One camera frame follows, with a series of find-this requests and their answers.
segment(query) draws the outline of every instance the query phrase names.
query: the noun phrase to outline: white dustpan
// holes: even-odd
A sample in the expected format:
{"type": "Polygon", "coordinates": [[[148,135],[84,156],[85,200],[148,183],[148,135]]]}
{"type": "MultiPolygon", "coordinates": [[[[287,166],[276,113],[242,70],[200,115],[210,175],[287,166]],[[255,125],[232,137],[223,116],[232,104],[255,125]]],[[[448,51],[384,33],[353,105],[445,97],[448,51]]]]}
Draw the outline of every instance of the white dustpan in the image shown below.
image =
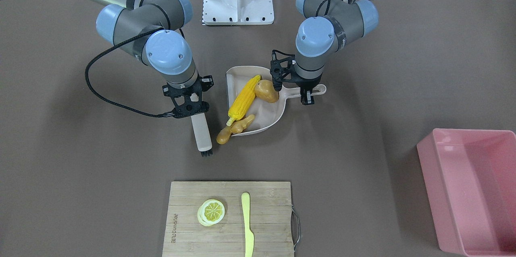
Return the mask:
{"type": "MultiPolygon", "coordinates": [[[[269,69],[263,66],[234,66],[226,72],[227,81],[227,103],[230,107],[245,84],[256,75],[262,75],[262,79],[272,81],[269,69]]],[[[244,136],[265,131],[273,126],[283,115],[287,99],[301,97],[299,88],[283,87],[280,99],[276,103],[267,103],[262,99],[256,98],[251,104],[246,115],[254,114],[256,118],[242,133],[232,136],[244,136]]],[[[312,95],[322,95],[326,93],[326,86],[319,84],[314,88],[312,95]]]]}

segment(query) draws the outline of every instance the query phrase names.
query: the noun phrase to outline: yellow knife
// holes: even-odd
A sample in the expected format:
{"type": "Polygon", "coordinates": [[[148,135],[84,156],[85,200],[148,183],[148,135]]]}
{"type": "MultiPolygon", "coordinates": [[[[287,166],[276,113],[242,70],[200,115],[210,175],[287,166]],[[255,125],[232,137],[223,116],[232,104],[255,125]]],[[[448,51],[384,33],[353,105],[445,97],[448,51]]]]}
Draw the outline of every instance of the yellow knife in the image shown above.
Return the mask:
{"type": "Polygon", "coordinates": [[[243,229],[246,234],[246,257],[253,256],[254,234],[251,232],[249,215],[251,211],[251,198],[249,193],[242,193],[243,229]]]}

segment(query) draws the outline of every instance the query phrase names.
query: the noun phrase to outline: robotic arm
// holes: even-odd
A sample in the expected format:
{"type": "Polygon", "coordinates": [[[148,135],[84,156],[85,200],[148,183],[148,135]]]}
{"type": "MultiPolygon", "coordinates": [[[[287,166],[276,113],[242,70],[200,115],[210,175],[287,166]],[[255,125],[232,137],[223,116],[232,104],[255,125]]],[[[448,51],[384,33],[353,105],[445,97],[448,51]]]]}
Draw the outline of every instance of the robotic arm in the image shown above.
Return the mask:
{"type": "Polygon", "coordinates": [[[295,0],[295,6],[306,18],[295,38],[297,52],[277,59],[273,51],[270,73],[275,90],[281,90],[282,82],[296,83],[302,104],[311,105],[315,103],[312,89],[319,84],[330,55],[375,29],[378,11],[369,0],[295,0]]]}
{"type": "Polygon", "coordinates": [[[162,87],[175,106],[160,117],[191,117],[198,150],[212,154],[212,143],[204,113],[208,103],[202,92],[212,87],[211,76],[197,72],[188,43],[178,33],[192,18],[189,0],[92,0],[107,5],[96,20],[97,32],[110,44],[117,45],[137,35],[161,28],[151,35],[129,42],[120,48],[146,66],[152,66],[166,80],[162,87]]]}

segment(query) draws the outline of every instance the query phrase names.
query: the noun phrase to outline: lemon slice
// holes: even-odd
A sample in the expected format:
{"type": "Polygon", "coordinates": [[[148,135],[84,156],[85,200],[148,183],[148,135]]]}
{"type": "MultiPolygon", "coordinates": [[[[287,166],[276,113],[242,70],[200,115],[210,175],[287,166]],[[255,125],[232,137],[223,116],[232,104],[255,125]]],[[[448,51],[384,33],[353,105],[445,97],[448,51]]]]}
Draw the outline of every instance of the lemon slice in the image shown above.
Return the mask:
{"type": "Polygon", "coordinates": [[[212,226],[224,218],[224,205],[215,199],[205,201],[197,211],[197,220],[203,226],[212,226]]]}

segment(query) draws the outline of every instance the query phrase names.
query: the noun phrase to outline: pink bin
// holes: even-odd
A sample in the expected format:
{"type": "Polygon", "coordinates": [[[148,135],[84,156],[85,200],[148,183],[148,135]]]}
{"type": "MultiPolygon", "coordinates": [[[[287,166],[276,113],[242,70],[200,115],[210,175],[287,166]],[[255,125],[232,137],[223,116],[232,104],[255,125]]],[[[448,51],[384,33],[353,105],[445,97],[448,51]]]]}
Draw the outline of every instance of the pink bin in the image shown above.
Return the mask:
{"type": "Polygon", "coordinates": [[[434,129],[418,143],[441,250],[516,256],[516,136],[434,129]]]}

